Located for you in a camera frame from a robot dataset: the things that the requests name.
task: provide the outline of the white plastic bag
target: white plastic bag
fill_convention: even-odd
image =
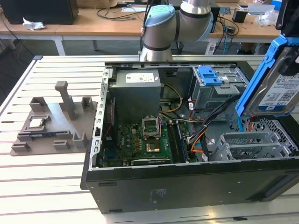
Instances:
[[[268,25],[275,25],[278,18],[278,12],[276,12],[274,9],[268,10],[265,15],[259,15],[255,22],[259,26],[268,26]]]
[[[23,17],[23,20],[24,20],[23,26],[29,30],[34,31],[35,29],[46,28],[42,22],[31,22],[31,21],[26,20],[24,17]]]

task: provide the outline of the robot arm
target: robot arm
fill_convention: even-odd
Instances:
[[[154,6],[145,22],[140,61],[172,61],[171,42],[204,40],[212,25],[209,0],[185,0],[180,11],[169,5]]]

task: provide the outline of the green motherboard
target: green motherboard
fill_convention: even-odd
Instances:
[[[182,138],[190,135],[186,123],[179,124]],[[142,123],[119,125],[116,129],[117,142],[115,146],[107,145],[104,151],[104,166],[129,166],[129,162],[138,159],[167,159],[173,163],[171,144],[166,123],[161,123],[160,134],[156,138],[144,139]],[[156,124],[148,123],[145,132],[157,131]]]

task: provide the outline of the cardboard box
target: cardboard box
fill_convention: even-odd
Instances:
[[[77,0],[79,8],[110,8],[117,5],[118,0]]]

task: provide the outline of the power supply label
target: power supply label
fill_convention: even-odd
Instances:
[[[154,73],[128,73],[126,83],[154,83]]]
[[[279,75],[273,86],[268,90],[258,108],[260,110],[281,110],[299,92],[299,75],[282,76]]]

